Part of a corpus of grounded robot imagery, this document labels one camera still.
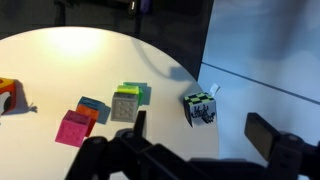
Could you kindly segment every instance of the block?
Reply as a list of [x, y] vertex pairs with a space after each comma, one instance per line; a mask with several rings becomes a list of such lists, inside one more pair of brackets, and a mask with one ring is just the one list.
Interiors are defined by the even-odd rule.
[[107, 122], [108, 116], [110, 114], [110, 107], [107, 107], [103, 102], [82, 96], [78, 103], [78, 106], [80, 104], [99, 112], [98, 118], [96, 120], [97, 123], [105, 124]]
[[183, 99], [185, 116], [192, 127], [192, 121], [203, 120], [211, 123], [216, 118], [216, 101], [207, 93], [186, 96]]
[[117, 92], [138, 95], [138, 104], [139, 106], [142, 105], [143, 89], [141, 87], [123, 83], [123, 85], [118, 86]]
[[0, 115], [16, 106], [16, 85], [13, 79], [0, 77]]
[[69, 110], [61, 121], [55, 141], [80, 147], [89, 123], [90, 117]]
[[92, 131], [92, 129], [93, 129], [95, 123], [97, 122], [98, 117], [99, 117], [99, 111], [96, 109], [89, 108], [83, 104], [79, 104], [77, 106], [76, 112], [90, 117], [90, 123], [88, 126], [88, 130], [85, 134], [86, 137], [89, 137], [91, 134], [91, 131]]
[[138, 95], [115, 92], [112, 98], [111, 120], [135, 122], [138, 110]]
[[95, 110], [99, 110], [99, 106], [101, 106], [101, 102], [100, 101], [97, 101], [97, 100], [94, 100], [94, 99], [91, 99], [91, 98], [88, 98], [88, 97], [85, 97], [85, 96], [82, 96], [78, 105], [79, 104], [82, 104], [84, 106], [87, 106], [91, 109], [95, 109]]

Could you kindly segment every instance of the stacked cubes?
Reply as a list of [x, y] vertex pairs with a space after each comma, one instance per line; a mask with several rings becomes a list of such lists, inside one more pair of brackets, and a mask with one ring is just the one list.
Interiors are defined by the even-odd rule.
[[62, 119], [55, 141], [80, 147], [98, 119], [100, 104], [97, 100], [82, 97], [76, 111], [69, 110]]

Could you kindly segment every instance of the white panel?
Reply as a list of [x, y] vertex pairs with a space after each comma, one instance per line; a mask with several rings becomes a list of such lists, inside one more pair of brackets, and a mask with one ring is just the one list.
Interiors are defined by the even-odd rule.
[[320, 101], [320, 1], [217, 0], [203, 62]]
[[221, 86], [215, 96], [220, 158], [266, 163], [244, 135], [248, 112], [257, 112], [276, 129], [294, 133], [310, 144], [320, 140], [319, 105], [202, 65], [200, 86], [209, 91], [213, 83]]

